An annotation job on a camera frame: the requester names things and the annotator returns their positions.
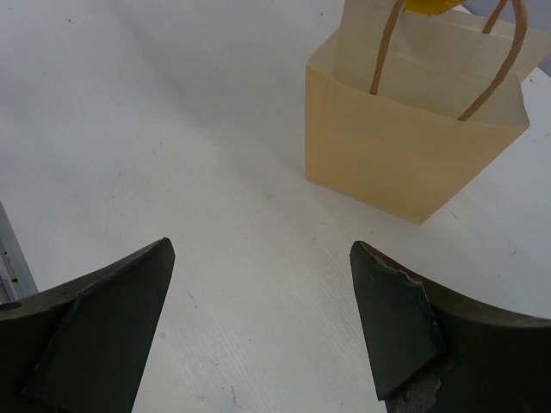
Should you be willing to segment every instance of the brown handle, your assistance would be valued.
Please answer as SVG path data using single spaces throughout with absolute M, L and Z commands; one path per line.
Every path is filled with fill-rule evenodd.
M 457 118 L 457 120 L 460 120 L 461 122 L 464 122 L 468 120 L 471 116 L 473 116 L 480 107 L 486 103 L 486 101 L 490 98 L 490 96 L 493 94 L 493 92 L 496 91 L 498 86 L 505 80 L 509 72 L 511 71 L 511 68 L 515 64 L 515 61 L 517 61 L 518 54 L 520 53 L 524 38 L 526 37 L 526 32 L 528 31 L 528 13 L 526 11 L 526 4 L 524 3 L 524 0 L 511 0 L 513 3 L 513 9 L 515 10 L 515 17 L 517 18 L 517 26 L 515 27 L 515 35 L 513 38 L 513 44 L 511 46 L 511 49 L 509 51 L 509 54 L 507 54 L 507 57 L 505 58 L 505 61 L 499 68 L 498 74 L 496 77 L 492 80 L 490 85 L 484 90 L 480 96 L 467 108 L 463 114 Z M 390 16 L 387 20 L 387 25 L 385 26 L 383 32 L 382 32 L 382 38 L 381 38 L 381 45 L 379 46 L 379 54 L 377 55 L 377 63 L 375 65 L 375 73 L 373 75 L 373 82 L 371 83 L 371 88 L 369 89 L 369 93 L 371 95 L 377 95 L 379 92 L 379 84 L 381 83 L 381 74 L 382 69 L 385 65 L 385 60 L 387 59 L 387 53 L 388 53 L 388 47 L 390 45 L 390 38 L 393 34 L 394 28 L 396 27 L 396 22 L 398 21 L 399 13 L 404 8 L 404 4 L 406 3 L 406 0 L 396 0 L 396 3 L 393 6 L 393 9 L 390 12 Z M 495 21 L 498 19 L 499 14 L 503 10 L 503 7 L 506 5 L 507 0 L 501 0 L 499 3 L 499 6 L 496 8 L 496 10 L 493 12 L 490 19 L 492 19 L 495 15 Z M 492 30 L 494 22 L 491 22 L 491 20 L 488 21 L 486 24 L 485 30 Z

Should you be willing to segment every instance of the beige paper bag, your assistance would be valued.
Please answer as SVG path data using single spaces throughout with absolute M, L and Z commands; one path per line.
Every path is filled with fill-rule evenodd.
M 346 0 L 309 60 L 306 177 L 421 224 L 528 128 L 519 77 L 551 36 L 526 35 L 523 0 L 517 25 L 492 34 L 478 16 L 408 15 L 403 3 Z

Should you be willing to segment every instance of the black object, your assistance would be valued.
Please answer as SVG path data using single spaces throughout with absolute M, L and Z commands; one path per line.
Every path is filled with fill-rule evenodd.
M 389 413 L 551 412 L 551 321 L 427 280 L 357 242 L 363 334 Z
M 0 305 L 0 410 L 130 413 L 174 260 L 165 238 Z

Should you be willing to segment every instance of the table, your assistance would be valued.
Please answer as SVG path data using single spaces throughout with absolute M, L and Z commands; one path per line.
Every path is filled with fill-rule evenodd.
M 176 267 L 134 411 L 384 412 L 362 239 L 551 317 L 551 79 L 532 127 L 422 227 L 303 177 L 304 70 L 334 0 L 7 0 L 0 197 L 40 290 L 160 237 Z

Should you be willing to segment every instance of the yellow item inside bag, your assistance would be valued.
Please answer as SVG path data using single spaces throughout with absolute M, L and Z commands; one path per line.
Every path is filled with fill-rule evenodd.
M 406 11 L 420 15 L 440 15 L 467 0 L 406 0 Z

